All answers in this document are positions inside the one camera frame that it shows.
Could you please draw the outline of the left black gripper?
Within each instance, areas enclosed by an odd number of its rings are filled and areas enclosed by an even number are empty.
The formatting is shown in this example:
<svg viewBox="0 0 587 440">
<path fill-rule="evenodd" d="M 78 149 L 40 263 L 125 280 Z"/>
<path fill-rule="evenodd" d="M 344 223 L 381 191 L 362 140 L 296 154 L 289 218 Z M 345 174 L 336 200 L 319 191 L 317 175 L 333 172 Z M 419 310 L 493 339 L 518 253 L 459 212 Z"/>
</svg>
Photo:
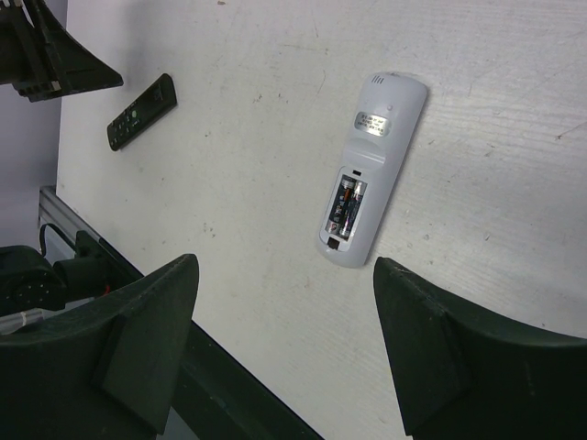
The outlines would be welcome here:
<svg viewBox="0 0 587 440">
<path fill-rule="evenodd" d="M 44 1 L 1 3 L 1 84 L 31 103 L 119 87 L 123 78 L 75 40 Z"/>
</svg>

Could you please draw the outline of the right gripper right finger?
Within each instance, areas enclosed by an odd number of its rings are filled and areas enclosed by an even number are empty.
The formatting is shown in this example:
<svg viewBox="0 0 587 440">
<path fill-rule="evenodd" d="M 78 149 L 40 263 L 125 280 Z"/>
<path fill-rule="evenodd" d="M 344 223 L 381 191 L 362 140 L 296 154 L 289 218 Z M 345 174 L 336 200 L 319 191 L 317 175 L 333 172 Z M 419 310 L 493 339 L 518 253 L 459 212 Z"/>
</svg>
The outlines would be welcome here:
<svg viewBox="0 0 587 440">
<path fill-rule="evenodd" d="M 510 319 L 389 258 L 373 272 L 404 432 L 414 439 L 583 439 L 586 342 Z"/>
</svg>

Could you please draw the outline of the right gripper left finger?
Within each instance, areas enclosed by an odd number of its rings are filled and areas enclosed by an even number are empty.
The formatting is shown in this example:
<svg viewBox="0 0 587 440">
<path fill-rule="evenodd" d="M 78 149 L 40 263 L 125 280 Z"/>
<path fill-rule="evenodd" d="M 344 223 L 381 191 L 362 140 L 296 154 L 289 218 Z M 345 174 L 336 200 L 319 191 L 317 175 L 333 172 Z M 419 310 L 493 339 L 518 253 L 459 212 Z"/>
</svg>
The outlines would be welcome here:
<svg viewBox="0 0 587 440">
<path fill-rule="evenodd" d="M 164 433 L 196 300 L 184 254 L 129 285 L 1 338 L 4 439 Z"/>
</svg>

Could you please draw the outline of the black remote control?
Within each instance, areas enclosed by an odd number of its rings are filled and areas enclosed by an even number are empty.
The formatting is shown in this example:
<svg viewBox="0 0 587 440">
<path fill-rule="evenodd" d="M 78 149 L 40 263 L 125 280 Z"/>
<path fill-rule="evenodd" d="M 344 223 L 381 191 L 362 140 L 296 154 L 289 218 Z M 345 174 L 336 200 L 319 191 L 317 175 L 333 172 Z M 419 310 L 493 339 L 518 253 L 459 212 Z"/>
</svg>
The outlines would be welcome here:
<svg viewBox="0 0 587 440">
<path fill-rule="evenodd" d="M 109 147 L 123 149 L 177 105 L 173 79 L 163 73 L 106 127 Z"/>
</svg>

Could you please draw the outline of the white remote control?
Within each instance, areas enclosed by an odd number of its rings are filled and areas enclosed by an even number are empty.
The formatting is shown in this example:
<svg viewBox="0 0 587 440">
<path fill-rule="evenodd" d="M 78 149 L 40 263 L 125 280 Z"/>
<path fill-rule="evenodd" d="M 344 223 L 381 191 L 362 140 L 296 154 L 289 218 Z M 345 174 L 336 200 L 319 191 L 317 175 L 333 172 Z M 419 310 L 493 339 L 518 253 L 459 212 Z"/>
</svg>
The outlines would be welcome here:
<svg viewBox="0 0 587 440">
<path fill-rule="evenodd" d="M 427 87 L 394 72 L 370 75 L 360 89 L 334 185 L 317 233 L 318 249 L 332 263 L 360 268 L 367 262 L 384 212 L 424 110 Z M 341 178 L 367 188 L 348 240 L 326 231 Z"/>
</svg>

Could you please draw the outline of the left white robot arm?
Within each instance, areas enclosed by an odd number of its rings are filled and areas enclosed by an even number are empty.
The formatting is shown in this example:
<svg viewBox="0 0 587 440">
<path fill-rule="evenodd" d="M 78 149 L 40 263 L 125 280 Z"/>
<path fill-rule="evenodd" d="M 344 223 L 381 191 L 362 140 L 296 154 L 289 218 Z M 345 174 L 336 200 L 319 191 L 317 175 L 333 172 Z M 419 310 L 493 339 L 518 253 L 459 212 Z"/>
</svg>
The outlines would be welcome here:
<svg viewBox="0 0 587 440">
<path fill-rule="evenodd" d="M 1 83 L 31 103 L 122 85 L 122 76 L 77 42 L 43 1 L 1 4 Z M 60 311 L 68 303 L 110 293 L 121 284 L 116 260 L 87 232 L 69 239 L 52 229 L 74 256 L 50 263 L 40 248 L 1 249 L 1 315 L 24 318 L 27 311 Z"/>
</svg>

